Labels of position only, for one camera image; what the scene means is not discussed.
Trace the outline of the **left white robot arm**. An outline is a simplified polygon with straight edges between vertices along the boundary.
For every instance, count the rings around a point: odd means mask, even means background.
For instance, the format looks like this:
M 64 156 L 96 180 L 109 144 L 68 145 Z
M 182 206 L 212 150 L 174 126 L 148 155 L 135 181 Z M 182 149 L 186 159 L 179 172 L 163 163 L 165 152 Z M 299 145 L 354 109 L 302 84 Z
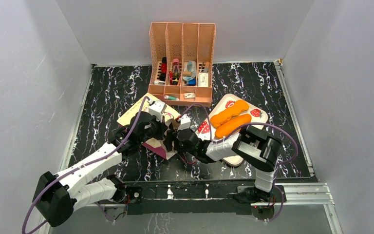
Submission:
M 82 161 L 56 174 L 44 173 L 37 184 L 34 206 L 50 226 L 57 227 L 89 204 L 102 200 L 127 201 L 131 195 L 117 176 L 109 175 L 96 182 L 93 179 L 135 154 L 146 141 L 163 140 L 167 130 L 164 118 L 141 111 Z

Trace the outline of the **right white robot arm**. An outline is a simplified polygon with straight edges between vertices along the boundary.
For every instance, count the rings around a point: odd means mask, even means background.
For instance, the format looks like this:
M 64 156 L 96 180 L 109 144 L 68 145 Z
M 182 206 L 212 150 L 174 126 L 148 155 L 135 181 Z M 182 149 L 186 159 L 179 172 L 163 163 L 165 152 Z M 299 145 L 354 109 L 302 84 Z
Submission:
M 254 187 L 238 189 L 233 198 L 240 203 L 269 202 L 274 195 L 274 174 L 282 141 L 247 125 L 217 141 L 203 140 L 191 129 L 169 130 L 164 146 L 180 154 L 189 153 L 202 163 L 214 163 L 225 157 L 240 156 L 256 169 Z

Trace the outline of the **orange baguette bread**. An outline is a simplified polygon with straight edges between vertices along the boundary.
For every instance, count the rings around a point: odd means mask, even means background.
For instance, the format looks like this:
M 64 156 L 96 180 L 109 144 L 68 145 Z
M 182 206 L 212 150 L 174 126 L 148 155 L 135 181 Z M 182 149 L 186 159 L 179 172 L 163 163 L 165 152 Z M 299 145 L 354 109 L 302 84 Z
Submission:
M 222 124 L 215 131 L 216 138 L 223 138 L 234 132 L 234 130 L 243 124 L 250 123 L 252 116 L 250 114 L 240 115 L 238 117 L 232 118 L 226 123 Z

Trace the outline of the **long twisted orange bread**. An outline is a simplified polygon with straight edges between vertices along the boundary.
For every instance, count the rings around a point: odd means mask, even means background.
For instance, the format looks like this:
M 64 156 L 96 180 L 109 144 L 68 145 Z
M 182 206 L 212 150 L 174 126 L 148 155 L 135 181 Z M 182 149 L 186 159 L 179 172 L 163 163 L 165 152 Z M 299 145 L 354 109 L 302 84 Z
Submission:
M 235 101 L 232 106 L 212 116 L 210 119 L 210 123 L 212 124 L 213 127 L 218 128 L 224 123 L 231 120 L 233 117 L 239 116 L 241 113 L 247 111 L 248 109 L 249 109 L 249 105 L 247 104 L 246 101 L 244 100 Z

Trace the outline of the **pink and cream paper bag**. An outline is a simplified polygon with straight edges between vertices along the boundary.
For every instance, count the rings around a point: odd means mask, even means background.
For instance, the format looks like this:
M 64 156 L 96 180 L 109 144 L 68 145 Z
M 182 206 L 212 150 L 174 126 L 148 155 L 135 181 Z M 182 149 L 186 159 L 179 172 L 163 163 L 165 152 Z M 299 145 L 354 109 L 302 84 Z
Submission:
M 195 155 L 200 142 L 187 116 L 180 116 L 151 94 L 145 94 L 117 122 L 120 127 L 109 143 L 116 147 L 113 156 L 122 160 L 135 154 L 140 146 L 164 159 L 177 153 Z

